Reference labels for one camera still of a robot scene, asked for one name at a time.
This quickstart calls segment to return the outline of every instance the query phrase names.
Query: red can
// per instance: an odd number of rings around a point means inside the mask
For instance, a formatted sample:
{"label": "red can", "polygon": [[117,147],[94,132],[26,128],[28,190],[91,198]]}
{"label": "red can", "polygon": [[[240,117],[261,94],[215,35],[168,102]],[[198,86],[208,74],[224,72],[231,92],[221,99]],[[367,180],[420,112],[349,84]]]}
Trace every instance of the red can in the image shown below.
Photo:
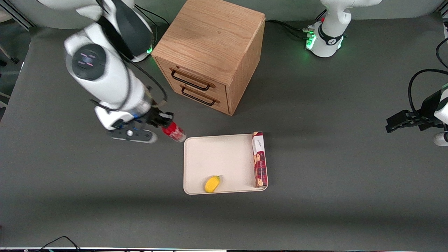
{"label": "red can", "polygon": [[162,127],[162,131],[165,133],[165,135],[171,137],[178,143],[182,143],[187,138],[184,130],[177,126],[175,122],[171,122],[171,124],[166,128]]}

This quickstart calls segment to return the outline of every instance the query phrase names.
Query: table surface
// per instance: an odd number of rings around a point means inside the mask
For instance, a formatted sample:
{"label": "table surface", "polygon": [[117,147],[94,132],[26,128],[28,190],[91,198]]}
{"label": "table surface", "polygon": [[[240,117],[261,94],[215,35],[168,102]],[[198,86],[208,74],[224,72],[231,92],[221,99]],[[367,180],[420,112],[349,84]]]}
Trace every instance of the table surface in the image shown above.
{"label": "table surface", "polygon": [[[448,149],[432,143],[439,130],[384,128],[409,109],[410,77],[442,67],[439,15],[353,21],[327,59],[268,23],[233,117],[175,94],[153,59],[141,63],[168,90],[164,109],[189,137],[265,132],[269,188],[201,196],[182,189],[182,144],[158,130],[152,145],[107,136],[65,68],[62,42],[72,33],[34,31],[0,123],[2,247],[68,235],[81,247],[448,250]],[[445,82],[419,78],[416,103]]]}

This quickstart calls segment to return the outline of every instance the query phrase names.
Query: yellow toy fruit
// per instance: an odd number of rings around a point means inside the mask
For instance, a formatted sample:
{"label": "yellow toy fruit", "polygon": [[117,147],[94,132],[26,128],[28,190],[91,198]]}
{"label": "yellow toy fruit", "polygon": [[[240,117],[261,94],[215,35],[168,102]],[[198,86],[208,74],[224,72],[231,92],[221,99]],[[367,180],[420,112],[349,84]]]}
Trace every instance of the yellow toy fruit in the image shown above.
{"label": "yellow toy fruit", "polygon": [[219,184],[220,184],[220,177],[219,176],[212,176],[205,183],[205,187],[204,187],[205,192],[208,192],[208,193],[214,192]]}

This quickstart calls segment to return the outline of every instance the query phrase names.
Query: wooden cabinet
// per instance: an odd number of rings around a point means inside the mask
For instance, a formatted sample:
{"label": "wooden cabinet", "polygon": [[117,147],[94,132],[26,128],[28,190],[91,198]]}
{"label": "wooden cabinet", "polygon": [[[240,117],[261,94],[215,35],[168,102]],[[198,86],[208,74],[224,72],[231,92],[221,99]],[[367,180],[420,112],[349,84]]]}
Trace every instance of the wooden cabinet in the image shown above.
{"label": "wooden cabinet", "polygon": [[260,61],[265,15],[222,0],[188,0],[152,56],[173,90],[233,115]]}

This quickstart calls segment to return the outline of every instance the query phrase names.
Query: black metal handle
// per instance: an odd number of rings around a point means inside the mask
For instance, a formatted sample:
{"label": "black metal handle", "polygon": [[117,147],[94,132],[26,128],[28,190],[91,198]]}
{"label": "black metal handle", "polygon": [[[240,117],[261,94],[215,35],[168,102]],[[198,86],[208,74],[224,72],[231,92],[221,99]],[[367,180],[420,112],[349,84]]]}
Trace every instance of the black metal handle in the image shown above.
{"label": "black metal handle", "polygon": [[185,90],[185,87],[182,87],[182,91],[181,92],[182,92],[183,95],[185,95],[185,96],[187,96],[187,97],[189,97],[189,98],[191,98],[193,100],[197,100],[200,103],[204,103],[205,105],[213,106],[213,104],[215,104],[215,102],[216,102],[216,100],[213,100],[212,102],[208,103],[206,101],[203,101],[203,100],[201,100],[199,98],[196,98],[196,97],[194,97],[192,95],[189,95],[189,94],[185,93],[184,90]]}
{"label": "black metal handle", "polygon": [[193,83],[190,83],[190,82],[188,82],[188,81],[186,81],[186,80],[183,80],[183,79],[181,79],[181,78],[179,78],[179,77],[174,76],[175,73],[176,73],[176,70],[173,70],[173,71],[171,72],[171,77],[172,77],[173,79],[177,80],[177,81],[180,81],[180,82],[182,82],[182,83],[184,83],[184,84],[187,84],[187,85],[189,85],[189,86],[192,86],[192,87],[194,87],[194,88],[197,88],[197,89],[199,89],[199,90],[201,90],[201,91],[207,91],[207,90],[210,88],[210,84],[207,84],[207,87],[200,87],[200,86],[198,86],[198,85],[194,85]]}

